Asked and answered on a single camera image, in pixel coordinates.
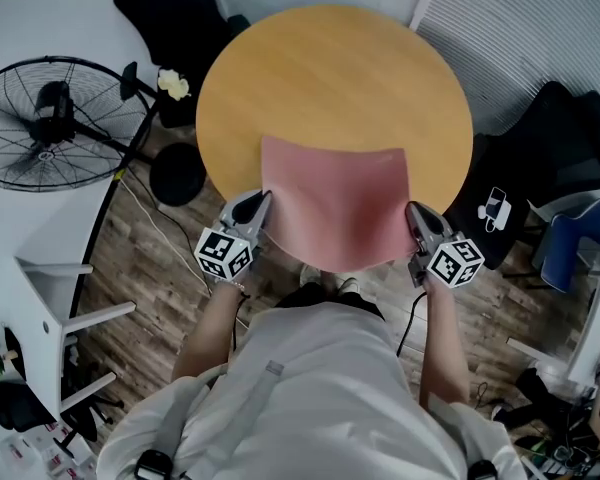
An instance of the round wooden table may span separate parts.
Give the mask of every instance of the round wooden table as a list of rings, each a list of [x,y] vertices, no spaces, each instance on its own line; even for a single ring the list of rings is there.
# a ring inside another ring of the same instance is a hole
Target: round wooden table
[[[229,200],[262,186],[271,135],[342,151],[404,148],[412,200],[442,213],[469,168],[458,80],[413,31],[376,12],[317,5],[248,28],[220,54],[196,115],[202,159]]]

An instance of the black fan base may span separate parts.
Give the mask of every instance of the black fan base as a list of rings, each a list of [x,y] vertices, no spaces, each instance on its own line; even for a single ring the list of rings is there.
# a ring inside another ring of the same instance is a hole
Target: black fan base
[[[169,206],[183,206],[196,197],[207,176],[197,147],[178,142],[155,157],[149,185],[156,199]]]

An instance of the wooden floor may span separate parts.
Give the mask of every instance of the wooden floor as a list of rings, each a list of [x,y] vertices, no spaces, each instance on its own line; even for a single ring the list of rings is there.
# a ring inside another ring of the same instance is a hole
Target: wooden floor
[[[154,127],[144,147],[150,156],[162,146],[176,141],[194,142],[191,130],[166,132]],[[148,168],[134,162],[131,169],[148,186]],[[183,233],[158,214],[146,191],[127,171],[124,182],[138,196],[156,224],[196,272]],[[181,208],[160,206],[178,220],[195,247],[203,227],[218,215],[223,199],[207,179],[204,190],[189,205]],[[567,358],[578,339],[586,318],[590,290],[578,281],[576,295],[562,295],[553,290],[526,291],[526,281],[505,280],[502,272],[527,271],[530,248],[518,245],[498,271],[481,269],[468,286],[455,291],[460,327],[471,370],[471,392],[486,387],[482,400],[505,397],[514,405],[523,404],[513,382],[530,364],[527,356],[506,345],[509,337]],[[94,273],[87,276],[80,298],[80,312],[133,300],[137,310],[89,330],[80,337],[79,352],[86,361],[102,364],[102,370],[115,372],[118,379],[103,391],[105,396],[122,399],[125,411],[168,383],[178,349],[209,300],[207,290],[195,279],[181,260],[173,254],[152,227],[123,186],[118,186],[98,235],[91,258]],[[298,286],[301,264],[266,241],[263,254],[255,265],[251,298],[240,310],[249,321],[253,314],[272,307],[282,296]],[[409,319],[414,289],[405,261],[382,265],[356,273],[362,293],[375,302],[390,325],[397,347]],[[413,327],[402,353],[402,364],[412,392],[419,387],[426,336],[426,305],[421,301]],[[244,330],[238,326],[239,336]],[[571,390],[546,372],[546,380],[555,389]],[[481,410],[488,414],[490,407]],[[104,408],[117,422],[125,411]],[[99,450],[112,427],[100,429]]]

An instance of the white flower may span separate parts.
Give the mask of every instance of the white flower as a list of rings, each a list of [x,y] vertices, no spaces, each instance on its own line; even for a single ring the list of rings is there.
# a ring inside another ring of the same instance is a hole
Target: white flower
[[[161,69],[158,72],[158,87],[167,91],[169,96],[176,101],[180,101],[185,96],[191,96],[189,82],[180,78],[180,75],[173,69]]]

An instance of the pink towel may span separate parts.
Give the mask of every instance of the pink towel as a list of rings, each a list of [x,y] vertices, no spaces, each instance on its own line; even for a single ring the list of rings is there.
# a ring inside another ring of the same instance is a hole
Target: pink towel
[[[417,246],[404,150],[351,153],[262,139],[266,232],[284,251],[328,272],[410,257]]]

